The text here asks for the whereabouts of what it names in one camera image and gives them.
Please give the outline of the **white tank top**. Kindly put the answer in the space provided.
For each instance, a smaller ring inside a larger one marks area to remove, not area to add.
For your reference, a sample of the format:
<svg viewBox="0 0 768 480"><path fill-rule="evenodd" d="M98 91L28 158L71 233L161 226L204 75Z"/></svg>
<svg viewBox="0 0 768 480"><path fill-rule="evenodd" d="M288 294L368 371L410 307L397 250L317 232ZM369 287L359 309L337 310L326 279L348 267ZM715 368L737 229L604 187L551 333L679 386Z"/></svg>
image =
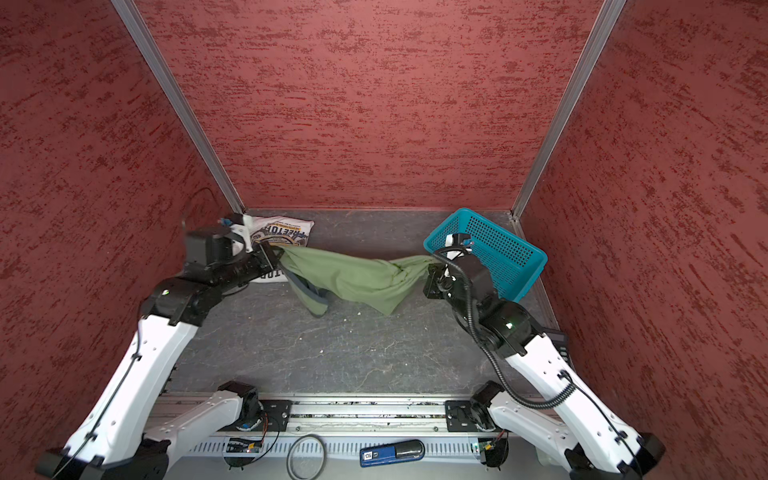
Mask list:
<svg viewBox="0 0 768 480"><path fill-rule="evenodd" d="M314 221L303 220L285 216L250 216L243 217L253 243L262 241L270 245L292 245L305 247L309 243L309 237Z"/></svg>

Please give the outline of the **green tank top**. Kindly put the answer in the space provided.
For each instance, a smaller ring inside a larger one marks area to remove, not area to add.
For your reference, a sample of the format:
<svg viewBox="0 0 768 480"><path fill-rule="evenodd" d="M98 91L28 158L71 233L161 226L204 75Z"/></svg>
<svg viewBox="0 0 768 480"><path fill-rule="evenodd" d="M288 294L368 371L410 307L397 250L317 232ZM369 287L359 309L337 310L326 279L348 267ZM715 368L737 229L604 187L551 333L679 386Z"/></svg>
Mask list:
<svg viewBox="0 0 768 480"><path fill-rule="evenodd" d="M280 250L281 271L299 301L316 317L328 311L328 294L390 315L436 263L427 255L387 261L309 247L285 245Z"/></svg>

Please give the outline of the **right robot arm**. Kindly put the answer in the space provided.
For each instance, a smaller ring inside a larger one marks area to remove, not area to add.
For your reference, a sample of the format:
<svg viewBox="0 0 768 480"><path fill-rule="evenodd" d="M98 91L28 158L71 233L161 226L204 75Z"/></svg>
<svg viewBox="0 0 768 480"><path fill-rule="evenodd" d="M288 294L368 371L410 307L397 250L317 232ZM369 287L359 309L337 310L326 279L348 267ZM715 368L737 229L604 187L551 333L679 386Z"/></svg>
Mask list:
<svg viewBox="0 0 768 480"><path fill-rule="evenodd" d="M472 398L477 425L522 437L572 479L641 479L660 463L661 440L612 412L530 312L499 297L475 255L444 247L432 256L427 297L449 303L497 376Z"/></svg>

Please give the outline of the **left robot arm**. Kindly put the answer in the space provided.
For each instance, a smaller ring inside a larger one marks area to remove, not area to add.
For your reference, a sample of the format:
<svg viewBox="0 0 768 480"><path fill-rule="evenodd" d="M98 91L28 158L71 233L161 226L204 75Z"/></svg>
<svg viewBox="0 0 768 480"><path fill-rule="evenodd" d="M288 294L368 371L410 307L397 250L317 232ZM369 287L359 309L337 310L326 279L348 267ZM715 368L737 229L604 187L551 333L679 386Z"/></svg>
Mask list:
<svg viewBox="0 0 768 480"><path fill-rule="evenodd" d="M254 386L228 381L160 427L146 422L182 352L232 290L273 271L281 252L266 242L232 254L189 248L181 274L159 283L139 310L130 346L99 400L66 444L44 452L45 479L162 479L192 447L223 427L264 428Z"/></svg>

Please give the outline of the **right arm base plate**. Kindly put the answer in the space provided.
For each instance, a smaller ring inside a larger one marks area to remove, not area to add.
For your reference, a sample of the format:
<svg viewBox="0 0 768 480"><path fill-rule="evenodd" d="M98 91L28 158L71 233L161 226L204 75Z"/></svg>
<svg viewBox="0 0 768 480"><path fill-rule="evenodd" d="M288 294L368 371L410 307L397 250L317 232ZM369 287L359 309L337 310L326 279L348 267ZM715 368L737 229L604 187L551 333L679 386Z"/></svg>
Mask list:
<svg viewBox="0 0 768 480"><path fill-rule="evenodd" d="M479 429L469 400L447 400L444 403L447 430L450 433L474 433Z"/></svg>

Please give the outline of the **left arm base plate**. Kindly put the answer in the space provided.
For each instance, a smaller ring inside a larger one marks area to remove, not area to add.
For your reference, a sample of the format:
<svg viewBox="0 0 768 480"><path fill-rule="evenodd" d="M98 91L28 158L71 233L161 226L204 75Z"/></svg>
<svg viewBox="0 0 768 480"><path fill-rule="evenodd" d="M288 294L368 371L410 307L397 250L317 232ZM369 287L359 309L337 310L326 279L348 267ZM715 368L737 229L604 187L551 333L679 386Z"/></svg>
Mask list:
<svg viewBox="0 0 768 480"><path fill-rule="evenodd" d="M293 402L286 399L262 399L260 403L267 417L267 431L285 432L290 421Z"/></svg>

